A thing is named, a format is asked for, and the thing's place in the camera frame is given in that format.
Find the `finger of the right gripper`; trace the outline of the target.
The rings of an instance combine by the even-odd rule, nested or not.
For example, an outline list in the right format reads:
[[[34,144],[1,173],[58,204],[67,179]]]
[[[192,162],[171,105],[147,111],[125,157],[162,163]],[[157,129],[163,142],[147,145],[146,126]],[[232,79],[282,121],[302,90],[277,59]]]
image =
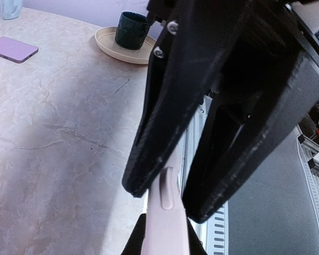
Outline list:
[[[149,58],[144,110],[122,178],[134,197],[165,166],[244,22],[244,1],[176,2]]]
[[[319,67],[306,53],[277,62],[257,93],[214,96],[183,192],[187,216],[207,221],[248,180],[319,98]]]

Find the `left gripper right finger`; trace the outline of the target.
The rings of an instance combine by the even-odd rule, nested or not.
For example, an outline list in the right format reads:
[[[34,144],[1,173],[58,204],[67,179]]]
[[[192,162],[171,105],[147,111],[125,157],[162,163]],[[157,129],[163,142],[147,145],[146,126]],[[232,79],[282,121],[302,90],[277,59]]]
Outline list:
[[[187,228],[190,255],[207,255],[189,219],[187,219]]]

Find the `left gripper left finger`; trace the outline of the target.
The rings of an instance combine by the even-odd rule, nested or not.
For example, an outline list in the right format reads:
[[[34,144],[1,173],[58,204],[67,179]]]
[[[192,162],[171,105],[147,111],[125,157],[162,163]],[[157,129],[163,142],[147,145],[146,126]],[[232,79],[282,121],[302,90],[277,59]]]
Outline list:
[[[142,243],[145,237],[146,214],[139,216],[134,229],[121,253],[121,255],[141,255]]]

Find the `pink phone case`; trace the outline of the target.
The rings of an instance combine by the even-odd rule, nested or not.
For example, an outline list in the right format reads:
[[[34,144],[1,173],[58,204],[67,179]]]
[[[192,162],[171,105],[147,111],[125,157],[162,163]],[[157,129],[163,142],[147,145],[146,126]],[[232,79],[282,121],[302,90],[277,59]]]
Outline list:
[[[178,186],[181,156],[175,148],[148,190],[141,254],[189,254],[186,212]]]

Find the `purple phone back up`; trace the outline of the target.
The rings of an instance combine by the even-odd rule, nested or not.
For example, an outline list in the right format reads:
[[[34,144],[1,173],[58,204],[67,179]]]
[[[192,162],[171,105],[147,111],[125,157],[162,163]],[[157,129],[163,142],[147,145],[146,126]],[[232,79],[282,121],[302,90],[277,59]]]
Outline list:
[[[39,48],[12,38],[0,37],[0,57],[6,60],[23,63],[36,55]]]

